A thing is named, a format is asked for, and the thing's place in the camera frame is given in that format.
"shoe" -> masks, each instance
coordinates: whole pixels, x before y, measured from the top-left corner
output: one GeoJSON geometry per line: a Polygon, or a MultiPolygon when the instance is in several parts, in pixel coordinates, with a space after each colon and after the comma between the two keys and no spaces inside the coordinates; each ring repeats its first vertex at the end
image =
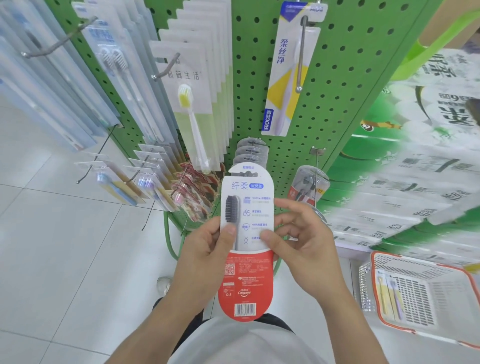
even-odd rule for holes
{"type": "Polygon", "coordinates": [[[165,297],[170,285],[172,284],[172,277],[160,277],[156,280],[156,290],[160,297],[165,297]]]}

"person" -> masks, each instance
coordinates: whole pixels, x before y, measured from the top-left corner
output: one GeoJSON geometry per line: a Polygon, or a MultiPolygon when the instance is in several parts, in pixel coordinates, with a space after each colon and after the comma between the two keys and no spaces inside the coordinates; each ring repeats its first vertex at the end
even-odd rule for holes
{"type": "MultiPolygon", "coordinates": [[[[260,238],[317,300],[336,364],[388,364],[343,279],[330,229],[305,203],[275,199],[275,205],[289,211],[276,215],[279,227],[262,231],[260,238]]],[[[220,230],[219,217],[193,231],[185,239],[167,294],[107,363],[324,363],[273,315],[248,323],[227,317],[202,322],[203,308],[222,283],[235,236],[233,224],[220,230]]]]}

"forearm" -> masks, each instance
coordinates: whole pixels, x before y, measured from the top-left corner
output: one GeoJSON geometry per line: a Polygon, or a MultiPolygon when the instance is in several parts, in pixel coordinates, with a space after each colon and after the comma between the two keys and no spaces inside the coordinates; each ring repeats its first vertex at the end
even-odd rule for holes
{"type": "Polygon", "coordinates": [[[322,309],[336,364],[388,364],[382,347],[350,292],[322,309]]]}
{"type": "Polygon", "coordinates": [[[193,316],[192,313],[182,312],[182,308],[166,296],[120,344],[107,363],[166,363],[193,316]]]}

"white shirt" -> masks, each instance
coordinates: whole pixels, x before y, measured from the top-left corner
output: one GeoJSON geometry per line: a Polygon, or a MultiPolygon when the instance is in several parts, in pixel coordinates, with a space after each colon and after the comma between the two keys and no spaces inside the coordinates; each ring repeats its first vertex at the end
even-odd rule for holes
{"type": "Polygon", "coordinates": [[[196,329],[168,364],[325,364],[290,331],[261,322],[215,317],[196,329]]]}

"person's right hand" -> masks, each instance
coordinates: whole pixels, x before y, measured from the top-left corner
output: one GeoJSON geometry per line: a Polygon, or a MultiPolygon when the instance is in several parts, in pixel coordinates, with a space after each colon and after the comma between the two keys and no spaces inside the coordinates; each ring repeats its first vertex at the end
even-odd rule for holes
{"type": "Polygon", "coordinates": [[[306,203],[276,198],[275,205],[290,211],[276,215],[275,226],[281,226],[262,231],[260,238],[285,261],[298,285],[322,308],[350,295],[329,227],[306,203]],[[283,240],[287,235],[298,241],[283,240]]]}

